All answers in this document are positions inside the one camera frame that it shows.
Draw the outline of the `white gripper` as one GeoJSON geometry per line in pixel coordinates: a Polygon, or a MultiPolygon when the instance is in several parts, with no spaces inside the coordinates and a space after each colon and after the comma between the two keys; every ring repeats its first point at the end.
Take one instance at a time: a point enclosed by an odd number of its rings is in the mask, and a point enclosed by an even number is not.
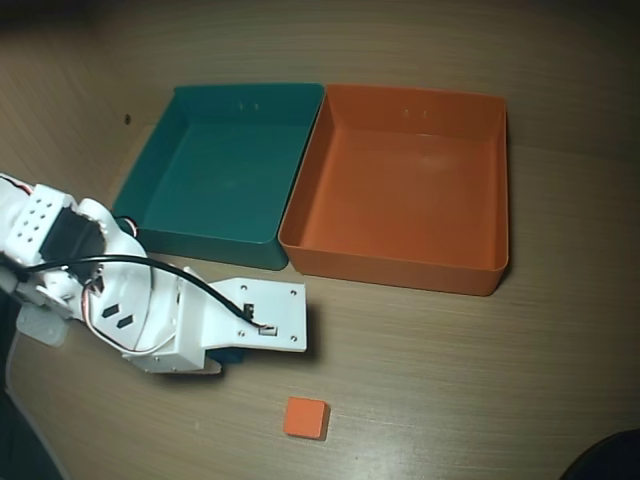
{"type": "Polygon", "coordinates": [[[218,375],[223,362],[202,346],[204,293],[170,272],[147,265],[102,264],[83,287],[81,318],[89,331],[146,373],[218,375]]]}

